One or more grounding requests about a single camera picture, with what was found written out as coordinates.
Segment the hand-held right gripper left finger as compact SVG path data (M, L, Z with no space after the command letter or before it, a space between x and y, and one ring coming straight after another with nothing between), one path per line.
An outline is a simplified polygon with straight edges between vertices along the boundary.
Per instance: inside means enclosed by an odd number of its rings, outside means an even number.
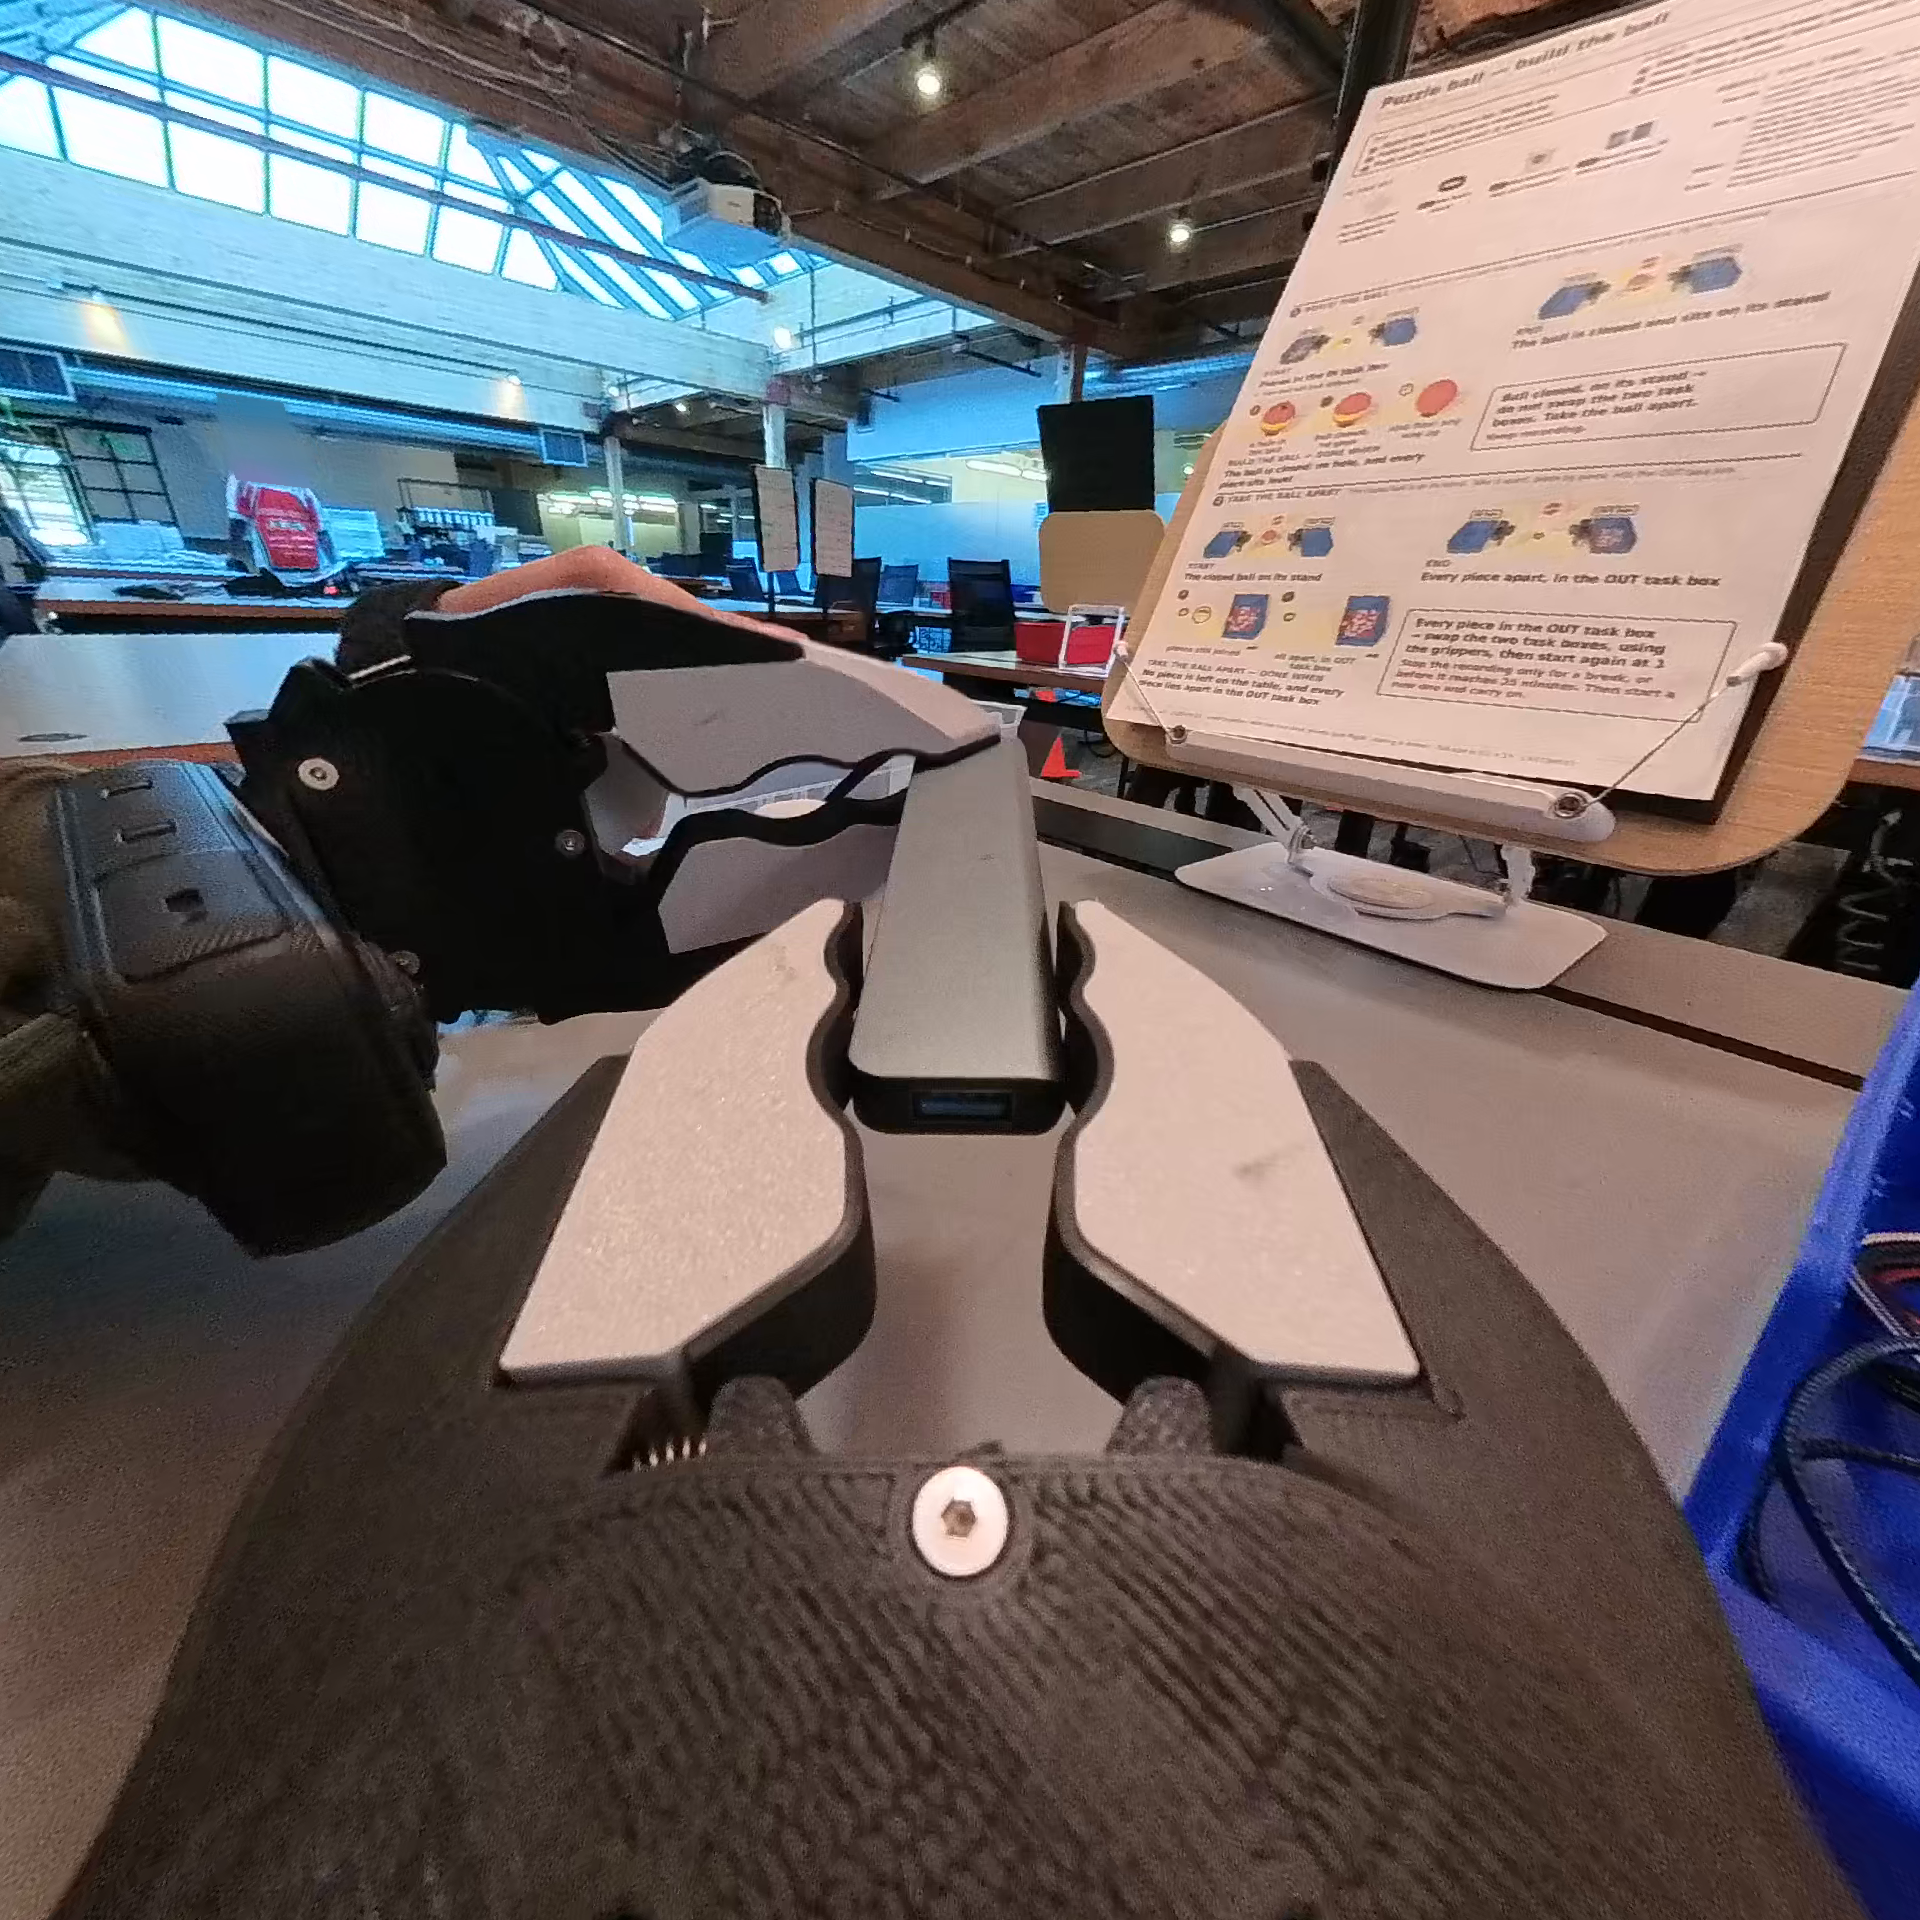
M855 903L732 956L641 1034L499 1351L511 1383L819 1383L872 1327L845 1116Z

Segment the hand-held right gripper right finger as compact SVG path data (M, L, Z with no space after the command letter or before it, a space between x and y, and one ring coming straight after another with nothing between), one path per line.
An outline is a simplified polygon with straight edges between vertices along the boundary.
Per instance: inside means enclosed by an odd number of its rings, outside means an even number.
M1059 908L1072 1126L1044 1311L1101 1383L1412 1383L1414 1340L1287 1046L1105 903Z

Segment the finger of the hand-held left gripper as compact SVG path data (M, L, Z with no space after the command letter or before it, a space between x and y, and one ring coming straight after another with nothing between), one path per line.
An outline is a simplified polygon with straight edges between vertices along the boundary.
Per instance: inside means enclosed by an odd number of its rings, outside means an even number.
M612 731L675 796L732 796L789 763L948 763L1001 741L998 720L894 663L808 641L781 661L624 668Z
M664 947L682 958L784 927L819 901L885 886L909 777L781 777L732 796L664 796L655 881Z

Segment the grey metal usb hub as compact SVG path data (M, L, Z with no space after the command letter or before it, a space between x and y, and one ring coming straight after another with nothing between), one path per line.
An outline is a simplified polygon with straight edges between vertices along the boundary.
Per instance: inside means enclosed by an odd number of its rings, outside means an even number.
M852 1020L852 1110L884 1134L1038 1137L1064 1018L1017 744L911 777Z

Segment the grey desk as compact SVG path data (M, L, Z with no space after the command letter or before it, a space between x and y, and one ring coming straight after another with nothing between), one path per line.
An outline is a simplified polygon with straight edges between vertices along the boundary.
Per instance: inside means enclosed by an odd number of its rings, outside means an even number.
M1317 1064L1499 1244L1675 1491L1801 1246L1907 994L1618 927L1498 994L1045 848ZM4 1246L4 1916L59 1901L251 1476L361 1306L641 1014L448 1034L448 1166L369 1236L249 1261L161 1187L57 1181ZM1092 1453L1044 1333L1051 1140L867 1134L877 1318L805 1398L832 1453Z

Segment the person's left hand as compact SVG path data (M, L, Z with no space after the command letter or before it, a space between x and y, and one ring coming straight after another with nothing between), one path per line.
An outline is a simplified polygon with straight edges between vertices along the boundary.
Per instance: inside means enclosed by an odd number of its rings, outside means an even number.
M517 607L527 600L552 600L565 596L601 596L615 600L638 600L664 613L679 613L707 624L758 631L781 641L801 641L802 634L768 618L732 613L714 600L685 591L682 587L651 576L647 567L624 558L609 547L574 547L535 564L448 590L438 600L438 613L465 618L495 613L497 607Z

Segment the small wooden stand board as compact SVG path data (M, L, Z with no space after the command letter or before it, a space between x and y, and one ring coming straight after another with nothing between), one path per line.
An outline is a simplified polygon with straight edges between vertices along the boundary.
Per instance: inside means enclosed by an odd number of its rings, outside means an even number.
M1167 520L1149 508L1048 513L1038 530L1039 604L1048 613L1105 608L1134 614Z

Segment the black monitor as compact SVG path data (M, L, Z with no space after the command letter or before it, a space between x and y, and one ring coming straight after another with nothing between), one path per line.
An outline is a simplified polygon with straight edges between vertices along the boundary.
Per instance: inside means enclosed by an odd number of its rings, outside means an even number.
M1048 516L1134 516L1158 504L1152 397L1038 407Z

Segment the red banner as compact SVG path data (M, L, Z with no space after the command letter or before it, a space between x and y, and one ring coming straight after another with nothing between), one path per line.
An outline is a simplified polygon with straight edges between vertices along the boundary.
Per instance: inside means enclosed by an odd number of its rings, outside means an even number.
M319 578L338 556L315 493L227 476L228 560L239 571Z

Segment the white ceiling projector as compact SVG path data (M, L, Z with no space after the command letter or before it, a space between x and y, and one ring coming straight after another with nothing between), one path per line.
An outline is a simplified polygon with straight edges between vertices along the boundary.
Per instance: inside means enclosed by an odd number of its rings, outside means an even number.
M792 240L784 203L751 184L682 180L664 194L661 223L665 246L714 276L768 266Z

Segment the wooden document stand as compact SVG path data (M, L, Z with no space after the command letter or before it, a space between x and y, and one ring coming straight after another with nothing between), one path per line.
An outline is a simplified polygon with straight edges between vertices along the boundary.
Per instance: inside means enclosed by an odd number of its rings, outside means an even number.
M1822 576L1785 666L1769 677L1769 700L1745 758L1709 824L1618 810L1602 841L1571 841L1552 816L1552 793L1517 780L1457 777L1378 758L1339 758L1257 741L1189 736L1174 741L1131 693L1131 666L1152 613L1171 607L1171 568L1189 520L1212 496L1212 467L1225 433L1197 456L1167 540L1139 591L1137 618L1117 641L1104 686L1109 738L1134 763L1164 773L1235 780L1245 803L1277 821L1277 831L1245 851L1204 858L1179 881L1264 918L1307 927L1334 940L1382 951L1457 980L1531 994L1589 958L1602 927L1565 908L1521 898L1529 858L1595 858L1641 877L1704 877L1732 871L1798 841L1854 777L1867 736L1917 628L1917 408L1894 438L1844 548ZM1284 798L1361 813L1389 824L1424 824L1439 836L1489 841L1509 877L1468 916L1429 921L1382 918L1342 896L1334 881L1414 881L1365 858L1308 848L1307 827Z

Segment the printed instruction sheet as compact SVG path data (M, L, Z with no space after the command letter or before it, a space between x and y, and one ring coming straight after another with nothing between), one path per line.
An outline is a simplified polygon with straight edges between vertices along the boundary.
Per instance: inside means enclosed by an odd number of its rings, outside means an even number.
M1375 88L1131 693L1714 800L1915 264L1915 4L1648 4Z

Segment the blue plastic bin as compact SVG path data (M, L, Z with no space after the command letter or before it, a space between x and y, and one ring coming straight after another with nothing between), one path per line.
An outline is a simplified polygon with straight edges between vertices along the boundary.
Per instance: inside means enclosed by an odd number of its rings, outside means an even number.
M1917 997L1868 1071L1687 1517L1861 1906L1917 1916Z

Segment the black backing board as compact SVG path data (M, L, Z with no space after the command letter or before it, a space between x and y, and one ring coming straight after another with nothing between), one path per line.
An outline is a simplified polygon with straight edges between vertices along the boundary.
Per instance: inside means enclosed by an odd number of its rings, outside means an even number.
M1847 444L1838 477L1812 527L1807 558L1784 607L1777 643L1798 651L1812 628L1812 618L1831 591L1838 564L1849 537L1858 531L1872 493L1892 460L1892 453L1917 397L1917 266L1904 284L1904 303L1887 340L1881 366L1862 396L1858 427Z

